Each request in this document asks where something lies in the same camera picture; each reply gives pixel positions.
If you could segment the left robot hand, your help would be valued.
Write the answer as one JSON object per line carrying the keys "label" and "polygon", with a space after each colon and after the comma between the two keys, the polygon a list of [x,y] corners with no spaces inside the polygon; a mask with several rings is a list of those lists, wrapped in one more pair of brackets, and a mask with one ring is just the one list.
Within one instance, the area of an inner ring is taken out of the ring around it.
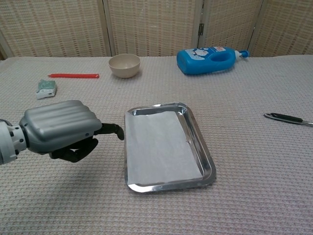
{"label": "left robot hand", "polygon": [[96,148],[96,135],[116,134],[124,140],[124,131],[119,125],[103,123],[79,100],[28,109],[20,126],[28,150],[72,163],[82,160]]}

